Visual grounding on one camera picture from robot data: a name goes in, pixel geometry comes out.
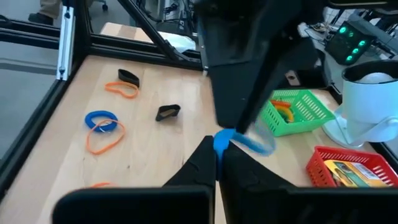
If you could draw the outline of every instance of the blue rubber band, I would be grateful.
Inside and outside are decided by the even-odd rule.
[[[105,117],[115,121],[118,120],[118,118],[109,111],[93,111],[88,113],[85,117],[85,123],[90,129],[93,129],[96,126],[96,124],[93,122],[93,118],[98,118],[98,117]],[[94,131],[97,133],[113,131],[117,126],[118,124],[112,121],[110,124],[96,127]]]
[[[224,129],[216,133],[214,136],[213,140],[213,149],[216,152],[217,155],[217,168],[218,168],[218,173],[217,173],[217,180],[221,178],[221,173],[222,173],[222,162],[223,162],[223,154],[224,151],[228,148],[229,146],[229,141],[234,140],[237,141],[245,146],[247,146],[250,150],[262,155],[262,156],[268,156],[269,154],[272,154],[274,150],[265,150],[264,146],[261,145],[260,143],[253,141],[252,139],[248,138],[247,136],[237,133],[235,129]]]

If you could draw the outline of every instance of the orange rubber band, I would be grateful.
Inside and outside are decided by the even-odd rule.
[[[122,129],[123,129],[122,135],[120,135],[120,137],[115,142],[112,142],[111,144],[108,144],[107,146],[103,147],[102,149],[100,149],[98,151],[92,150],[91,147],[90,147],[90,134],[92,132],[94,132],[94,129],[96,129],[98,126],[100,126],[101,124],[103,124],[105,122],[108,122],[108,121],[113,121],[113,122],[116,122],[118,125],[120,125],[122,127]],[[100,154],[110,150],[113,146],[117,145],[117,143],[119,143],[119,141],[122,140],[122,138],[124,137],[125,133],[126,133],[126,128],[124,127],[124,125],[122,123],[120,123],[120,121],[116,121],[116,120],[113,120],[113,119],[103,120],[103,121],[99,122],[98,124],[96,124],[94,126],[94,128],[92,128],[88,132],[87,137],[86,137],[86,149],[87,149],[87,151],[91,152],[94,155],[100,155]]]
[[[116,185],[114,185],[114,184],[112,184],[110,182],[100,182],[100,183],[93,184],[91,187],[97,188],[97,187],[105,187],[105,186],[108,186],[108,185],[116,186]]]
[[[112,88],[112,86],[117,86],[117,85],[124,85],[124,86],[128,86],[134,89],[134,93],[131,95],[125,94],[125,92]],[[138,87],[134,84],[128,83],[128,82],[110,82],[105,84],[105,90],[106,91],[111,91],[114,93],[119,93],[120,95],[122,95],[123,97],[127,98],[127,99],[134,99],[135,97],[137,97],[139,90]]]

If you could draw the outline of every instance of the wooden table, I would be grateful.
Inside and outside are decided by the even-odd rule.
[[[141,29],[106,24],[102,33],[148,41]],[[123,68],[141,80],[133,100],[104,91]],[[325,91],[314,91],[329,109],[337,104]],[[155,122],[161,105],[179,104],[177,119]],[[87,113],[113,112],[126,125],[124,139],[112,150],[94,156],[85,150]],[[56,201],[71,190],[97,182],[123,187],[161,186],[189,158],[216,125],[210,79],[200,72],[88,56],[58,105],[24,166],[0,204],[0,224],[46,224]],[[94,147],[114,140],[119,132],[93,135]],[[269,157],[252,155],[261,164],[297,186],[310,186],[305,166],[316,145],[337,146],[322,129],[277,138]],[[364,147],[373,151],[370,145]],[[220,191],[216,223],[225,223]]]

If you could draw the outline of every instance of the green basket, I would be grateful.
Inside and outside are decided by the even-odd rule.
[[[271,99],[291,103],[294,116],[294,122],[286,123],[274,105],[268,102],[261,110],[260,118],[274,136],[313,131],[335,118],[310,90],[277,90]]]

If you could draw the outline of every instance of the red basket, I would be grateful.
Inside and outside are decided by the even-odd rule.
[[[379,154],[316,146],[315,152],[306,166],[311,182],[316,187],[337,187],[323,161],[335,159],[339,161],[359,162],[373,171],[388,186],[398,187],[397,174],[387,161]]]

